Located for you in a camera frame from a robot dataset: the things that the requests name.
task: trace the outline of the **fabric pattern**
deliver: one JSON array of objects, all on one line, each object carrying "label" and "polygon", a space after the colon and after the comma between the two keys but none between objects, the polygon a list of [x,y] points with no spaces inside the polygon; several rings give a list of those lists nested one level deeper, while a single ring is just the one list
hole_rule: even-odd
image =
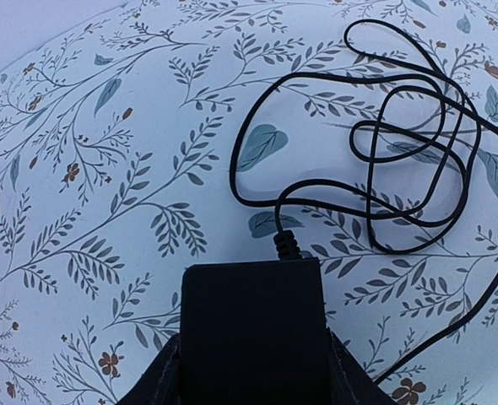
[{"label": "fabric pattern", "polygon": [[[234,137],[287,73],[402,71],[346,49],[344,29],[360,18],[407,30],[498,124],[494,0],[142,0],[0,74],[0,404],[116,403],[177,333],[185,268],[275,258],[272,210],[230,195]],[[384,30],[352,35],[361,49],[423,63]],[[237,165],[244,195],[276,197],[315,176],[364,189],[347,130],[375,117],[394,85],[285,84],[247,134]],[[388,121],[435,130],[434,101],[393,103]],[[463,155],[473,128],[465,120]],[[383,153],[415,148],[385,140]],[[481,149],[461,220],[410,256],[373,250],[357,218],[283,211],[304,254],[321,260],[328,325],[371,377],[463,316],[497,271],[498,139],[484,132]],[[438,159],[425,151],[387,168],[371,192],[416,206]],[[457,179],[448,166],[424,216],[449,213]],[[363,207],[344,193],[309,194]],[[394,247],[429,236],[401,219],[377,231]],[[498,289],[465,328],[382,387],[399,405],[498,403]]]}]

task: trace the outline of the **orange flower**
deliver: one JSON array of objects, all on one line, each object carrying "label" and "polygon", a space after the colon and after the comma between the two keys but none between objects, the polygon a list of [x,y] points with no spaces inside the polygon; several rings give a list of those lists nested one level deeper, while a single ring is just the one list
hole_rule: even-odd
[{"label": "orange flower", "polygon": [[496,78],[498,80],[498,67],[495,65],[491,65],[489,61],[485,61],[484,63],[484,69],[485,71]]},{"label": "orange flower", "polygon": [[117,364],[119,363],[117,354],[109,356],[107,352],[103,352],[102,359],[99,360],[99,366],[102,367],[104,375],[112,375],[113,377],[118,377],[119,373],[117,371]]},{"label": "orange flower", "polygon": [[7,394],[11,398],[16,398],[16,388],[14,388],[14,384],[10,381],[7,381],[5,384],[7,384]]},{"label": "orange flower", "polygon": [[63,177],[62,181],[69,183],[70,181],[74,181],[76,179],[77,174],[80,173],[80,169],[78,168],[78,163],[73,163],[67,166],[67,174]]},{"label": "orange flower", "polygon": [[398,405],[416,405],[420,400],[418,394],[426,389],[423,382],[412,384],[412,380],[405,378],[401,381],[401,386],[392,393],[392,398],[398,400]]}]

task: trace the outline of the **printed leaf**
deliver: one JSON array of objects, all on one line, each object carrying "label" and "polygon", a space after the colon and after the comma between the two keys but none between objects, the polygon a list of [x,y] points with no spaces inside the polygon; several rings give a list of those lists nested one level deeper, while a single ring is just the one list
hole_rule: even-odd
[{"label": "printed leaf", "polygon": [[416,4],[418,7],[422,7],[425,11],[428,11],[429,13],[433,14],[433,12],[431,11],[431,8],[423,0],[410,0],[410,1],[414,4]]},{"label": "printed leaf", "polygon": [[485,112],[490,120],[498,122],[498,94],[493,86],[489,86],[487,89]]},{"label": "printed leaf", "polygon": [[140,344],[142,344],[145,348],[148,348],[148,340],[146,340],[146,337],[137,325],[135,325],[134,334],[137,335],[137,339]]},{"label": "printed leaf", "polygon": [[[414,145],[413,143],[395,142],[391,145],[387,145],[387,150],[389,150],[390,152],[394,152],[395,154],[406,154],[407,152],[411,152],[419,147],[420,146]],[[410,157],[414,160],[418,160],[420,163],[439,165],[442,161],[443,153],[439,149],[435,149],[435,151],[436,152],[434,152],[433,149],[425,149],[421,152],[418,152],[417,154],[413,154]],[[457,173],[459,172],[459,169],[455,166],[450,157],[448,157],[446,167],[455,170]]]},{"label": "printed leaf", "polygon": [[492,154],[478,149],[478,157],[484,162],[487,181],[493,193],[498,198],[498,160]]},{"label": "printed leaf", "polygon": [[26,124],[26,126],[24,127],[27,128],[27,127],[30,127],[34,124],[35,121],[37,121],[39,119],[39,117],[43,114],[43,112],[46,111],[46,107],[45,108],[42,108],[40,110],[38,110],[31,118],[30,120],[28,121],[28,123]]},{"label": "printed leaf", "polygon": [[102,57],[98,53],[95,54],[94,64],[97,66],[105,66],[114,60],[113,57]]},{"label": "printed leaf", "polygon": [[[279,219],[283,225],[283,228],[286,230],[289,228],[304,227],[298,219],[290,217],[289,215],[281,214]],[[277,228],[275,228],[275,220],[273,219],[273,212],[262,211],[261,213],[254,214],[249,218],[249,230],[251,231],[251,236],[253,238],[263,238],[264,236],[277,233]]]},{"label": "printed leaf", "polygon": [[114,78],[108,81],[108,83],[105,84],[105,87],[103,88],[103,91],[101,92],[99,99],[97,100],[97,104],[95,105],[95,112],[94,116],[97,115],[97,111],[105,105],[108,100],[112,98],[112,96],[117,92],[117,90],[120,88],[122,85],[122,80],[120,78]]},{"label": "printed leaf", "polygon": [[470,34],[470,21],[468,21],[466,15],[463,15],[463,18],[457,21],[456,26],[465,34]]},{"label": "printed leaf", "polygon": [[11,183],[13,183],[13,190],[16,191],[16,181],[19,178],[19,167],[20,167],[20,155],[17,155],[16,158],[14,158],[13,163],[11,164],[11,170],[10,170],[10,176],[11,176]]},{"label": "printed leaf", "polygon": [[286,133],[278,131],[273,125],[262,124],[255,127],[247,137],[236,171],[250,170],[258,162],[284,148],[288,142]]}]

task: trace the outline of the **black cable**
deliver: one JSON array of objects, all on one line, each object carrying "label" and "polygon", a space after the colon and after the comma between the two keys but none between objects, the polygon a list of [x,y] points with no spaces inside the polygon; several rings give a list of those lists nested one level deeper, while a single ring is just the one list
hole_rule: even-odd
[{"label": "black cable", "polygon": [[[394,31],[395,33],[399,34],[412,46],[414,46],[414,48],[416,48],[416,50],[420,53],[420,55],[424,57],[424,59],[428,62],[430,68],[419,66],[410,62],[397,60],[391,57],[384,57],[376,54],[370,54],[368,52],[360,51],[354,48],[349,41],[349,32],[350,30],[352,30],[352,28],[354,28],[356,25],[359,24],[382,25]],[[238,135],[235,140],[234,148],[232,150],[232,155],[230,158],[230,172],[229,172],[230,189],[232,191],[232,194],[234,195],[234,197],[238,202],[248,207],[252,208],[275,207],[274,217],[275,217],[275,223],[277,226],[278,234],[275,236],[274,240],[276,242],[276,245],[278,246],[279,257],[282,259],[300,257],[300,250],[297,247],[297,242],[295,241],[294,235],[289,230],[287,231],[283,230],[283,226],[280,221],[280,209],[284,205],[308,205],[316,208],[330,209],[333,211],[338,211],[340,213],[346,213],[349,215],[354,215],[363,218],[365,219],[365,223],[367,226],[367,234],[371,246],[387,254],[393,254],[393,255],[409,254],[415,251],[420,251],[422,249],[425,249],[426,247],[436,243],[459,220],[461,214],[463,213],[463,210],[466,207],[468,200],[468,188],[472,176],[474,160],[478,152],[479,144],[481,142],[482,127],[485,127],[486,129],[492,131],[495,135],[498,136],[498,127],[478,115],[478,112],[476,111],[474,104],[464,93],[461,86],[451,78],[447,77],[446,74],[444,74],[444,72],[442,72],[442,70],[438,68],[435,61],[433,61],[432,58],[430,57],[429,53],[426,50],[424,50],[420,44],[418,44],[412,37],[410,37],[404,31],[384,21],[375,20],[375,19],[362,19],[359,21],[355,21],[345,30],[344,43],[351,51],[357,53],[358,55],[364,57],[370,57],[372,59],[376,59],[382,62],[393,63],[397,66],[407,68],[416,73],[396,74],[392,76],[378,77],[378,78],[353,78],[353,77],[333,75],[329,73],[308,73],[308,72],[287,74],[286,76],[283,76],[282,78],[277,80],[274,84],[272,84],[258,98],[257,102],[250,109],[249,113],[246,116],[246,119],[241,125],[240,131],[238,132]],[[243,138],[245,137],[248,127],[251,125],[252,118],[255,116],[258,109],[263,104],[263,102],[284,83],[296,78],[319,79],[328,82],[336,82],[343,84],[386,84],[386,83],[395,84],[398,82],[402,82],[404,80],[421,81],[425,84],[428,84],[432,89],[427,89],[425,87],[414,86],[414,85],[399,85],[394,89],[392,89],[387,94],[385,100],[382,103],[382,107],[379,110],[378,116],[375,120],[359,121],[352,126],[349,134],[350,149],[358,159],[368,164],[366,191],[359,190],[358,188],[343,183],[341,181],[335,181],[330,179],[310,179],[310,180],[297,181],[296,183],[293,183],[290,186],[286,187],[281,192],[281,194],[277,199],[270,199],[270,200],[246,199],[242,197],[238,192],[235,181],[236,166],[238,158],[240,156]],[[435,79],[444,82],[444,91],[441,90],[440,86],[436,83]],[[459,101],[452,100],[445,95],[447,94],[448,90],[451,88],[457,91]],[[419,94],[431,97],[439,101],[440,121],[438,128],[434,132],[432,138],[427,138],[425,136],[422,136],[419,133],[416,133],[416,131],[412,129],[409,130],[401,127],[396,127],[394,125],[388,124],[383,121],[382,118],[389,100],[394,95],[407,91],[417,92]],[[452,132],[449,132],[450,133],[448,135],[449,139],[447,144],[445,145],[439,143],[438,138],[442,135],[442,130],[444,128],[447,116],[447,109],[450,107],[457,112],[457,120],[455,123],[454,130]],[[459,134],[459,129],[464,116],[472,119],[476,124],[476,129],[474,132],[475,134],[474,144],[470,149],[470,154],[468,156],[466,164],[464,164],[459,158],[459,156],[452,150],[452,146],[456,141],[457,135]],[[355,144],[356,133],[362,127],[373,128],[373,136],[371,139],[371,150],[369,155],[362,154],[357,149]],[[384,131],[384,133],[397,133],[403,135],[407,138],[414,139],[418,143],[421,143],[421,145],[415,150],[408,151],[407,153],[404,154],[398,154],[386,158],[377,158],[376,145],[379,139],[379,135],[381,134],[381,131]],[[419,205],[416,205],[416,207],[412,207],[409,209],[399,209],[394,207],[389,202],[380,199],[376,194],[371,193],[375,165],[381,165],[381,164],[396,162],[402,159],[407,159],[408,157],[411,157],[429,148],[439,149],[439,151],[441,151],[441,160],[439,162],[439,165],[437,166],[435,176],[430,183],[427,194]],[[457,201],[457,206],[453,209],[452,213],[450,213],[444,219],[439,219],[435,221],[426,221],[420,219],[423,208],[427,205],[433,193],[435,192],[436,186],[438,185],[438,181],[441,178],[442,171],[444,170],[446,165],[450,164],[448,158],[452,159],[452,163],[457,166],[459,175],[461,176],[462,188]],[[330,202],[323,202],[311,198],[289,197],[289,195],[292,194],[293,192],[300,190],[301,188],[306,188],[310,186],[330,186],[330,187],[337,187],[339,189],[348,192],[352,192],[355,195],[358,195],[365,199],[365,211],[360,211],[358,209],[353,209],[338,204],[332,204]],[[378,213],[373,213],[371,211],[371,203],[378,203],[379,205],[384,207],[387,211],[386,212],[380,211]],[[440,230],[437,235],[431,237],[428,241],[409,247],[407,249],[396,250],[389,246],[384,246],[383,244],[378,242],[378,240],[376,239],[375,230],[373,229],[372,226],[372,221],[385,220],[385,219],[399,219],[399,218],[409,221],[411,224],[416,224],[424,228],[436,228],[442,226],[444,228]],[[382,373],[376,379],[376,383],[380,384],[381,382],[386,380],[386,378],[388,378],[390,375],[396,372],[400,367],[402,367],[403,365],[408,363],[411,359],[413,359],[415,356],[426,350],[429,346],[438,342],[439,340],[443,339],[444,337],[455,332],[456,330],[458,330],[459,328],[465,326],[468,322],[470,322],[483,308],[485,303],[495,292],[497,286],[498,286],[498,272],[491,281],[490,285],[485,290],[485,292],[482,294],[480,299],[476,302],[476,304],[472,307],[472,309],[469,312],[467,312],[462,318],[455,321],[450,326],[446,327],[445,329],[441,330],[440,332],[436,333],[432,337],[425,340],[417,348],[414,348],[413,350],[405,354],[399,361],[397,361],[389,369],[387,369],[384,373]]]}]

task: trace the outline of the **white background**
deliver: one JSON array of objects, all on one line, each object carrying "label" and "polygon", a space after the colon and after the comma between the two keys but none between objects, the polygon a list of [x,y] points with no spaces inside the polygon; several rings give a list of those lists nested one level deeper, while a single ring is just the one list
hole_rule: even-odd
[{"label": "white background", "polygon": [[0,0],[0,71],[86,19],[127,0]]}]

